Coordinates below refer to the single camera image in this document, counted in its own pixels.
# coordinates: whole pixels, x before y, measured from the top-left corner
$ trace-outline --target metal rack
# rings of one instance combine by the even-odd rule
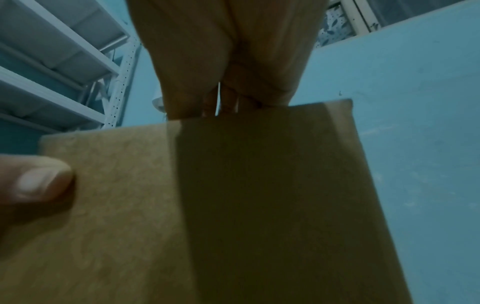
[[[119,66],[107,54],[121,46]],[[0,68],[0,118],[47,132],[115,127],[139,47],[101,0],[0,0],[0,50],[78,91],[73,100]],[[97,92],[103,113],[88,107]]]

